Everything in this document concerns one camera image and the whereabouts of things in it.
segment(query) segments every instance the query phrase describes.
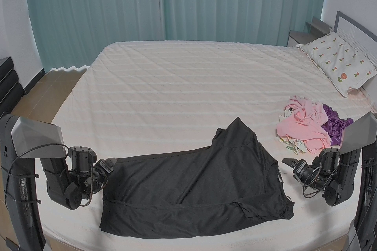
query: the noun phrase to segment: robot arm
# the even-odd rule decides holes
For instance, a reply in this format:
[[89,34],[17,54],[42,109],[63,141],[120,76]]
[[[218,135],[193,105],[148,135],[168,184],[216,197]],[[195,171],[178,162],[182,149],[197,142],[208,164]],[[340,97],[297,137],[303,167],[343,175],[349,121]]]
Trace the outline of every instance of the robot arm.
[[5,202],[20,249],[49,250],[37,205],[35,159],[41,160],[49,197],[71,210],[103,188],[116,159],[101,159],[93,166],[97,161],[93,150],[71,147],[72,169],[68,170],[58,126],[11,114],[0,118],[0,142]]
[[324,149],[311,165],[305,160],[285,158],[283,163],[293,168],[293,177],[311,187],[322,196],[330,206],[348,200],[354,190],[354,178],[357,164],[361,160],[361,188],[356,217],[351,222],[345,250],[367,251],[375,239],[377,222],[377,114],[369,112],[345,128],[341,148]]

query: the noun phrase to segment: floral pillow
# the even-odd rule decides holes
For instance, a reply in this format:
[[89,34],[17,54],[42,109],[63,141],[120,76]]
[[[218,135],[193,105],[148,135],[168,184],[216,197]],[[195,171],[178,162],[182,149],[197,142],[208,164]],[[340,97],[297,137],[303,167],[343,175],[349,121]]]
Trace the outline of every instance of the floral pillow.
[[322,69],[344,97],[349,90],[360,88],[377,74],[365,53],[352,48],[336,32],[298,47]]

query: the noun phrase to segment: black furniture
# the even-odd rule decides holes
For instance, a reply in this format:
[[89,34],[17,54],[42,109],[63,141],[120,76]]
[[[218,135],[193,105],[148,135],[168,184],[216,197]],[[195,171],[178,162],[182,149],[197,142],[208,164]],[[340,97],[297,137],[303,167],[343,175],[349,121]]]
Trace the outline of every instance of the black furniture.
[[308,44],[330,33],[331,26],[316,17],[313,17],[311,22],[305,22],[305,25],[308,28],[308,33],[294,30],[289,32],[288,47],[296,47],[297,44]]
[[24,93],[11,57],[0,59],[0,115],[11,112]]

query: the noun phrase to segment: striped bed sheet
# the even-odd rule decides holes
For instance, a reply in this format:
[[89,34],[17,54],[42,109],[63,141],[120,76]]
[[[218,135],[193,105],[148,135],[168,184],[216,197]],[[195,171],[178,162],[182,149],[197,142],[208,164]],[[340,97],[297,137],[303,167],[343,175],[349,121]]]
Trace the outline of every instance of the striped bed sheet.
[[[91,147],[97,158],[197,149],[237,116],[281,162],[296,155],[276,139],[276,124],[291,95],[323,102],[341,118],[373,111],[360,90],[343,98],[298,48],[226,42],[142,41],[107,46],[73,88],[53,123],[69,146]],[[300,155],[311,163],[314,155]],[[310,250],[348,230],[356,213],[361,170],[351,199],[329,207],[305,199],[292,170],[279,164],[295,206],[275,220],[215,237],[146,240],[101,232],[102,192],[70,211],[51,201],[36,162],[44,231],[82,250]]]

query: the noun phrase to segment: pink cloth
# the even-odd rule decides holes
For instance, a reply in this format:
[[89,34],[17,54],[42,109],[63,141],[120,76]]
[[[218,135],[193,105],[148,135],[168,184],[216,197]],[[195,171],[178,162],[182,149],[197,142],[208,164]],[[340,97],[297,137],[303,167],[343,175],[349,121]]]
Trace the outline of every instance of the pink cloth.
[[322,103],[311,99],[291,96],[285,108],[292,108],[292,115],[277,124],[276,132],[280,137],[292,137],[304,141],[311,153],[330,147],[331,139],[321,128],[328,120]]

